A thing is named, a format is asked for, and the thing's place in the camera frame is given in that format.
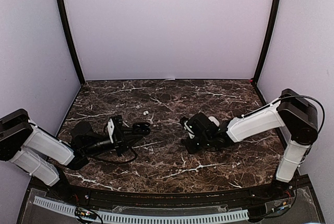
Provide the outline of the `white oval charging case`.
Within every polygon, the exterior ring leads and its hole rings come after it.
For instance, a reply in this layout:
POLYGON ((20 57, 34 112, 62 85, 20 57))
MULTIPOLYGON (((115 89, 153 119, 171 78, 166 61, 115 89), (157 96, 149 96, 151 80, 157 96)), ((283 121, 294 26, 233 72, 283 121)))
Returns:
POLYGON ((214 116, 210 116, 210 117, 208 117, 208 119, 210 121, 214 122, 216 126, 220 126, 219 121, 214 116))

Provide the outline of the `black oval charging case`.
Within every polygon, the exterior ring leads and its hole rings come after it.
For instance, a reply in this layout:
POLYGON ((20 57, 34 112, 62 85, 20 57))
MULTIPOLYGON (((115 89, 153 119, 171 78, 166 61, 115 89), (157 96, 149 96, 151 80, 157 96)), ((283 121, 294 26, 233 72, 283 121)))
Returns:
POLYGON ((133 126, 133 133, 136 135, 149 135, 151 132, 150 123, 148 122, 139 122, 134 123, 133 126))

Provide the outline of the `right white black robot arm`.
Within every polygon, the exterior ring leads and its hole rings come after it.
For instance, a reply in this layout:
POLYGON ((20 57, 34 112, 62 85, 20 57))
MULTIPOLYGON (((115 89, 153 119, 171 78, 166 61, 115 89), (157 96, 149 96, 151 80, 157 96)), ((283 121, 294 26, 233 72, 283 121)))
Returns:
POLYGON ((318 122, 318 107, 323 105, 315 98, 285 89, 265 106, 222 123, 200 112, 191 118, 181 118, 180 124, 188 133, 182 144, 193 155, 204 149, 230 147, 251 136, 285 127, 290 140, 276 169, 275 181, 266 189, 266 195, 277 200, 286 192, 286 184, 323 129, 324 122, 318 122))

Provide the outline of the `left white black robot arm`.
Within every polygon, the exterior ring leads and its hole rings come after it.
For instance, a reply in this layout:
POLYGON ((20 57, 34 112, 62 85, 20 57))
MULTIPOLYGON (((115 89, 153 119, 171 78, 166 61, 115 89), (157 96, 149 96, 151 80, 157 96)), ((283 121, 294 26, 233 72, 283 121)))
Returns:
POLYGON ((122 117, 117 115, 105 124, 103 134, 96 133, 89 122, 79 122, 70 131, 72 140, 67 143, 38 126, 26 110, 18 109, 1 118, 1 160, 53 186, 55 195, 62 201, 69 201, 74 196, 73 188, 62 181, 60 169, 42 159, 40 154, 68 169, 80 170, 90 159, 100 160, 98 156, 109 150, 121 156, 150 132, 149 123, 126 127, 122 117))

